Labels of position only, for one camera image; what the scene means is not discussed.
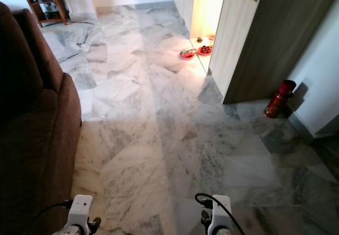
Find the red cylindrical canister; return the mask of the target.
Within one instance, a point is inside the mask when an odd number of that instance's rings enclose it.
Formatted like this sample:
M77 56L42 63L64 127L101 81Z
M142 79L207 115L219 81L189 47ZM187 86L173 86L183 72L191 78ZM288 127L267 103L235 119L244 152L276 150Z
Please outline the red cylindrical canister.
M276 90L274 97L268 103L264 110L264 114L269 118L276 118L281 109L286 105L288 100L293 97L293 91L296 89L297 84L293 80L284 80Z

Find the wood panel cabinet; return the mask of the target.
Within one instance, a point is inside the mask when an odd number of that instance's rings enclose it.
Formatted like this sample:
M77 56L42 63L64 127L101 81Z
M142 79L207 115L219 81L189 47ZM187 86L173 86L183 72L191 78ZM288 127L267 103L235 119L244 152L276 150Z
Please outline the wood panel cabinet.
M335 0L174 0L192 41L214 36L211 73L223 104L269 99Z

